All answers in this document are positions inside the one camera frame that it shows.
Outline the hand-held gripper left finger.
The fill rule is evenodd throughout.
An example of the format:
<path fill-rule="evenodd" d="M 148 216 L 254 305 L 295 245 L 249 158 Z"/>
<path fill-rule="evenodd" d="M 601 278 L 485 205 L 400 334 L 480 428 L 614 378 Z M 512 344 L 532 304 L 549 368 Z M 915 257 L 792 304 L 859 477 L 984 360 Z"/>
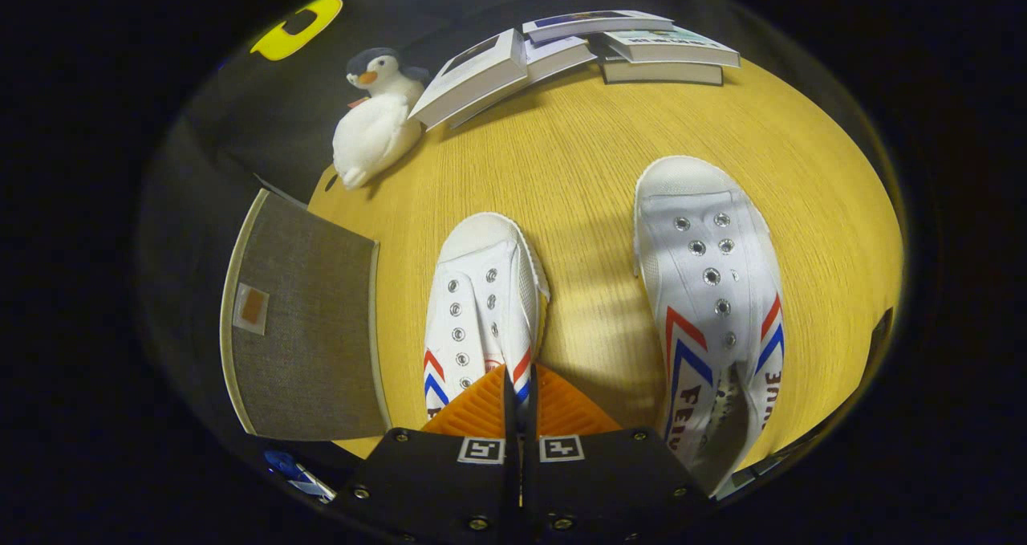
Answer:
<path fill-rule="evenodd" d="M 334 515 L 384 544 L 505 544 L 520 494 L 511 408 L 499 367 L 423 429 L 387 431 L 338 488 Z"/>

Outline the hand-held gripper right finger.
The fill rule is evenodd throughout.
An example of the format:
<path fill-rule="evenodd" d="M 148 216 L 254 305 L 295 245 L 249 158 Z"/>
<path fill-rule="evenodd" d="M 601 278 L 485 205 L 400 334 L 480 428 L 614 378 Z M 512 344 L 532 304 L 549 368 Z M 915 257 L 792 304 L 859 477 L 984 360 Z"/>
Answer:
<path fill-rule="evenodd" d="M 529 544 L 660 544 L 709 516 L 708 495 L 652 428 L 543 433 L 544 417 L 588 404 L 554 371 L 532 367 L 522 473 Z"/>

